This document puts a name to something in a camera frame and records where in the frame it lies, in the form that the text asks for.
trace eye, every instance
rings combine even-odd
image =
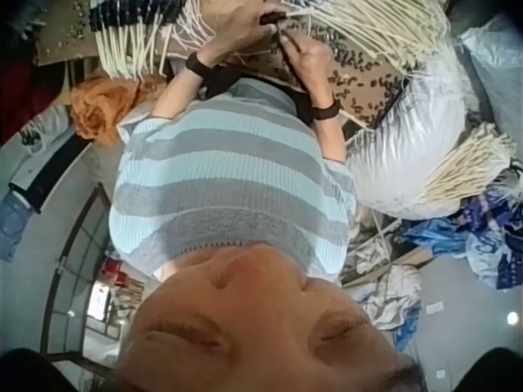
[[[322,342],[339,341],[346,339],[349,335],[362,325],[368,324],[367,318],[360,316],[351,317],[327,317],[318,324],[319,337]]]
[[[151,329],[176,335],[192,345],[197,345],[204,349],[214,350],[221,347],[221,342],[217,334],[204,331],[187,323],[171,323],[162,320],[158,321]]]

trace nose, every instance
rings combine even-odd
[[[294,261],[265,244],[239,249],[217,263],[213,275],[212,284],[218,290],[224,290],[238,280],[243,287],[274,286],[277,281],[287,283],[285,286],[289,288],[305,290],[307,284],[307,277]]]

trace jeans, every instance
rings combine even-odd
[[[34,211],[12,192],[0,203],[0,260],[13,261],[16,247],[22,240],[25,226]]]

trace wall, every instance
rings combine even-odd
[[[2,264],[2,350],[40,349],[43,311],[56,260],[94,189],[86,165],[74,164],[41,215],[28,224],[12,264]]]
[[[424,368],[430,391],[448,392],[486,351],[521,349],[521,326],[507,324],[521,310],[521,289],[496,291],[479,282],[467,261],[439,258],[422,269],[423,312],[408,353]],[[427,315],[425,306],[443,301],[445,309]],[[445,378],[436,372],[445,370]]]

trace white plastic bag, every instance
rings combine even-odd
[[[523,159],[523,38],[504,15],[461,39],[489,96],[498,129],[518,145]]]
[[[349,141],[347,166],[360,203],[403,219],[448,216],[459,200],[424,203],[426,179],[457,144],[465,128],[470,81],[446,44],[413,77],[376,131]]]

